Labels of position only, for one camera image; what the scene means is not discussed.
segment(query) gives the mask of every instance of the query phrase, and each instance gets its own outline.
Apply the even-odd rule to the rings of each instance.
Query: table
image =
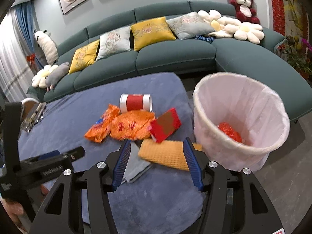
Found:
[[[61,153],[83,146],[86,154],[74,162],[74,171],[89,169],[121,142],[107,137],[97,144],[83,136],[107,109],[119,105],[121,94],[151,94],[156,116],[174,107],[182,126],[169,140],[194,141],[193,112],[180,79],[173,73],[158,73],[122,80],[77,92],[47,105],[43,120],[19,139],[21,160],[59,150]],[[46,184],[50,189],[53,182]],[[110,205],[119,233],[176,234],[201,215],[204,195],[194,187],[189,172],[153,164],[134,183],[122,184],[109,193]],[[87,193],[82,191],[83,220],[89,223]]]

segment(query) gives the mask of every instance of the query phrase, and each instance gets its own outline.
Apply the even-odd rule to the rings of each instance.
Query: red cardboard box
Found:
[[[181,125],[176,109],[171,108],[151,122],[149,131],[154,141],[161,143],[172,135]]]

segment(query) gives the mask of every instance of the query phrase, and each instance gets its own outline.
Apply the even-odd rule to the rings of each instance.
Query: yellow pillow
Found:
[[[135,51],[139,51],[143,47],[153,43],[176,39],[165,17],[136,23],[131,26],[131,30],[135,38]]]
[[[94,41],[86,46],[76,50],[71,68],[68,74],[83,70],[84,68],[92,65],[96,60],[96,52],[99,46],[99,40]]]

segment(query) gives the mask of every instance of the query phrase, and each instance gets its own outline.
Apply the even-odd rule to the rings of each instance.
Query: paper cup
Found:
[[[126,113],[132,110],[146,110],[152,111],[152,98],[151,95],[130,95],[122,94],[120,97],[120,110],[121,113]]]

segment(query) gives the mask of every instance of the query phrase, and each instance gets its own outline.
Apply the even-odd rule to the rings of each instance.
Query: trash can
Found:
[[[194,133],[210,160],[241,171],[262,168],[287,139],[290,121],[280,96],[263,83],[234,73],[205,76],[195,87]],[[218,129],[229,123],[238,143]]]

